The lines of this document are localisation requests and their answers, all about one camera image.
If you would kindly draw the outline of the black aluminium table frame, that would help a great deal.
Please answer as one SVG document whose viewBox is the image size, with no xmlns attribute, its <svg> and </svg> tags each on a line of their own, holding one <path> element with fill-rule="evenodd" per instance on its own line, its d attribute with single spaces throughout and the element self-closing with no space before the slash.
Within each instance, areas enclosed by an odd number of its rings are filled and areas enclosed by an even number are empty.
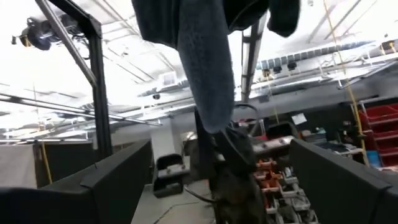
<svg viewBox="0 0 398 224">
<path fill-rule="evenodd" d="M 102 32 L 100 23 L 72 0 L 35 0 L 40 10 L 50 22 L 52 29 L 61 38 L 76 64 L 80 67 L 86 79 L 93 89 L 95 105 L 96 134 L 99 150 L 102 157 L 108 157 L 111 152 L 111 134 L 109 132 L 108 99 L 104 80 Z M 72 44 L 66 29 L 55 15 L 50 5 L 54 4 L 63 12 L 66 12 L 82 29 L 89 41 L 90 66 L 81 58 L 75 46 Z"/>
</svg>

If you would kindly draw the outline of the grey parts bins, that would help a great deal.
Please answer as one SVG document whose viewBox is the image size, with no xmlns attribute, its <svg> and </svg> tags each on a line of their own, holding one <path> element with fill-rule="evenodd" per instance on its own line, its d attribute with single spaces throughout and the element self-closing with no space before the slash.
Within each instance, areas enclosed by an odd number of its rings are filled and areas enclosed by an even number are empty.
<svg viewBox="0 0 398 224">
<path fill-rule="evenodd" d="M 282 174 L 278 191 L 263 192 L 269 224 L 320 224 L 296 177 Z"/>
</svg>

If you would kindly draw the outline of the blue denim cap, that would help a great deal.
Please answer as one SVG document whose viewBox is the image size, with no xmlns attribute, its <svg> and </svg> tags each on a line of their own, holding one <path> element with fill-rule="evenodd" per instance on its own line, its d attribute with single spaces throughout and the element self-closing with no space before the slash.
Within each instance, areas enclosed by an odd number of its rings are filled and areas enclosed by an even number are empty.
<svg viewBox="0 0 398 224">
<path fill-rule="evenodd" d="M 229 124 L 234 75 L 228 35 L 266 12 L 270 31 L 288 37 L 297 27 L 300 0 L 131 0 L 141 36 L 178 51 L 193 98 L 209 133 Z"/>
</svg>

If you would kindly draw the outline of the black storage bin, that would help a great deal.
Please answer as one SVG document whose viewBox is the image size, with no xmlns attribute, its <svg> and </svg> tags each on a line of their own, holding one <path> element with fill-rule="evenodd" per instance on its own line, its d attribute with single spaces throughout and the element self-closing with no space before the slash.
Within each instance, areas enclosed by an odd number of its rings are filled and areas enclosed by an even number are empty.
<svg viewBox="0 0 398 224">
<path fill-rule="evenodd" d="M 159 157 L 155 162 L 152 191 L 155 197 L 164 198 L 183 192 L 184 180 L 190 174 L 180 154 Z"/>
<path fill-rule="evenodd" d="M 268 139 L 276 139 L 285 136 L 293 136 L 300 139 L 300 134 L 296 126 L 288 121 L 270 125 L 266 130 L 266 136 Z"/>
</svg>

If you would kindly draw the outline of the orange parts bins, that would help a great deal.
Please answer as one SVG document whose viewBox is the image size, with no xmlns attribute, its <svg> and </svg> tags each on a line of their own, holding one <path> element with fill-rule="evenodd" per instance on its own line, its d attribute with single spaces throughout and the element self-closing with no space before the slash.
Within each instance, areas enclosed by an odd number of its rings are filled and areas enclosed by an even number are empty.
<svg viewBox="0 0 398 224">
<path fill-rule="evenodd" d="M 278 191 L 282 173 L 278 169 L 276 161 L 273 159 L 260 159 L 256 165 L 257 169 L 254 177 L 259 182 L 261 190 L 263 192 Z"/>
</svg>

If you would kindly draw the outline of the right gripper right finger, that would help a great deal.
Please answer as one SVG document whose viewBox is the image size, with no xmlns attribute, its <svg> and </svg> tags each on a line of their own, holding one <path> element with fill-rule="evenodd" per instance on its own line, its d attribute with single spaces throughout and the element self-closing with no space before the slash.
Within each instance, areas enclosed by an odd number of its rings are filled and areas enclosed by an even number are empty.
<svg viewBox="0 0 398 224">
<path fill-rule="evenodd" d="M 294 139 L 290 161 L 321 224 L 398 224 L 398 172 Z"/>
</svg>

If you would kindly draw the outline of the grey partition panel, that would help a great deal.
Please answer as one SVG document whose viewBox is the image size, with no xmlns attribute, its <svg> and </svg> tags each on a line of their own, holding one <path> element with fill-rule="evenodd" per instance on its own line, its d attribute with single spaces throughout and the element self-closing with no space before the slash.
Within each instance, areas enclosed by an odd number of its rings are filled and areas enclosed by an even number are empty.
<svg viewBox="0 0 398 224">
<path fill-rule="evenodd" d="M 33 145 L 0 145 L 0 187 L 37 188 Z"/>
</svg>

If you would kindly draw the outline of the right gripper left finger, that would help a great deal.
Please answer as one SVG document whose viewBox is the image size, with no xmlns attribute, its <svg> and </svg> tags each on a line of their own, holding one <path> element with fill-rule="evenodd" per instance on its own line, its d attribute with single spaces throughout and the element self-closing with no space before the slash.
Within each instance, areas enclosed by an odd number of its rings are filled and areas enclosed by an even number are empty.
<svg viewBox="0 0 398 224">
<path fill-rule="evenodd" d="M 0 224 L 131 224 L 146 184 L 148 140 L 41 189 L 0 187 Z"/>
</svg>

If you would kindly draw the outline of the red storage bins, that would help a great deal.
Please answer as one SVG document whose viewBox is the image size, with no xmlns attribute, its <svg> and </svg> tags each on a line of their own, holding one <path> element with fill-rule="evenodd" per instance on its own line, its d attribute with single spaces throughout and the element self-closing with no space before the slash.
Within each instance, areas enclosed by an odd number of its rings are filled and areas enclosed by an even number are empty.
<svg viewBox="0 0 398 224">
<path fill-rule="evenodd" d="M 367 151 L 378 153 L 384 167 L 398 166 L 398 103 L 359 109 Z"/>
</svg>

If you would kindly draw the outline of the blue storage bin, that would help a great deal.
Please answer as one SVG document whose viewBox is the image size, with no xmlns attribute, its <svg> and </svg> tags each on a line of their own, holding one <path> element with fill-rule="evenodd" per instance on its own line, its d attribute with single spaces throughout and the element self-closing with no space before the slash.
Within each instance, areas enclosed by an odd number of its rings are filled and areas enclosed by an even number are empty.
<svg viewBox="0 0 398 224">
<path fill-rule="evenodd" d="M 382 167 L 379 154 L 377 151 L 366 151 L 369 165 L 375 168 L 380 168 Z"/>
</svg>

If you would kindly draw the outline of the white paper sign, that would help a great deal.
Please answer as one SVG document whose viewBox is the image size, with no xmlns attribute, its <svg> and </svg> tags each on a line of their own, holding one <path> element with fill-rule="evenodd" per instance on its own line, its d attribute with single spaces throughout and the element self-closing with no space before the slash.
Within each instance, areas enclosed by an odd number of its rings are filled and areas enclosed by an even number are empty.
<svg viewBox="0 0 398 224">
<path fill-rule="evenodd" d="M 303 113 L 299 113 L 292 116 L 292 121 L 294 125 L 299 125 L 302 123 L 306 123 L 307 119 Z"/>
</svg>

